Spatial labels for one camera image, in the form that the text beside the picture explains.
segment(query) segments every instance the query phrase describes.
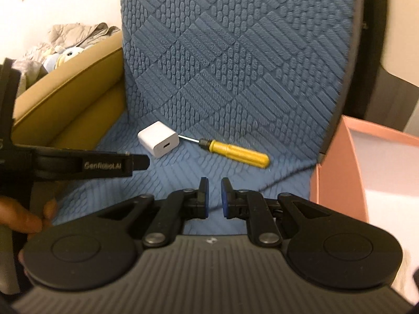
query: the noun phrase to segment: finger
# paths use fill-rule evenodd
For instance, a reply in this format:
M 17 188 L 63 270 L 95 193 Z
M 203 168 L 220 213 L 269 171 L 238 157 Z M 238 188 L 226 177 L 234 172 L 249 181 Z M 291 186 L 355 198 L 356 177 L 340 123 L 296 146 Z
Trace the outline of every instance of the finger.
M 42 230 L 42 221 L 30 213 L 18 201 L 0 196 L 0 224 L 16 232 L 31 234 Z
M 24 250 L 23 249 L 21 251 L 19 251 L 18 260 L 19 260 L 21 265 L 24 263 Z
M 58 204 L 55 199 L 49 200 L 43 206 L 43 217 L 49 220 L 53 220 L 57 214 Z
M 52 227 L 52 222 L 49 219 L 44 218 L 42 220 L 42 231 Z
M 46 219 L 46 218 L 44 218 L 43 220 L 42 220 L 42 231 L 45 231 L 45 230 L 47 230 L 48 228 L 51 228 L 53 225 L 52 225 L 52 222 L 49 220 L 49 219 Z M 28 234 L 28 240 L 30 240 L 32 237 L 34 237 L 35 235 L 36 235 L 37 233 L 34 233 L 34 234 Z

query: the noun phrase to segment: chair backrest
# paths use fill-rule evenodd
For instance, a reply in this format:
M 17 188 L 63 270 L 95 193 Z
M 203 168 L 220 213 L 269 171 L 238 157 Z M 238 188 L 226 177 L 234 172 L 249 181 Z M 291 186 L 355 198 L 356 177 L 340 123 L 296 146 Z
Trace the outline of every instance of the chair backrest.
M 207 120 L 229 140 L 259 128 L 305 158 L 326 151 L 358 59 L 364 0 L 121 2 L 131 119 L 160 112 L 178 131 Z

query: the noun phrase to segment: yellow sofa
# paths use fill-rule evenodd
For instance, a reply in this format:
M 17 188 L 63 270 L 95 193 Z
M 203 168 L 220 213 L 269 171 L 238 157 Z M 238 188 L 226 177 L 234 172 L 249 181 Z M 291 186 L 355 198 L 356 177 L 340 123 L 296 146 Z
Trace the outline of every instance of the yellow sofa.
M 16 99 L 16 144 L 92 150 L 126 108 L 122 32 L 97 43 L 43 77 Z M 65 183 L 36 183 L 31 211 Z

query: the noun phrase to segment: stuffed animal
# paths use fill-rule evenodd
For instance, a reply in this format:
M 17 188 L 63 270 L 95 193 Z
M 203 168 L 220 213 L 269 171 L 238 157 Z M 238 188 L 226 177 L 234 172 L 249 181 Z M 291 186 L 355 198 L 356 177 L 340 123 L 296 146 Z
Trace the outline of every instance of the stuffed animal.
M 57 67 L 61 66 L 64 62 L 69 61 L 71 58 L 74 58 L 76 55 L 83 52 L 85 49 L 81 47 L 70 47 L 67 49 L 55 48 L 57 53 L 47 56 L 43 66 L 48 73 L 55 70 Z

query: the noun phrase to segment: logo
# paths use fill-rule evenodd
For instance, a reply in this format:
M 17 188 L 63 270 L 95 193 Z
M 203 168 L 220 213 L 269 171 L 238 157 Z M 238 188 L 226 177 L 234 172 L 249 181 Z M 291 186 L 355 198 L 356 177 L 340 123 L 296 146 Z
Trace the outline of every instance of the logo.
M 218 240 L 215 237 L 211 237 L 211 238 L 207 239 L 206 241 L 209 244 L 214 244 L 214 243 L 218 242 Z
M 89 161 L 84 163 L 85 170 L 120 170 L 122 169 L 121 163 L 91 163 Z

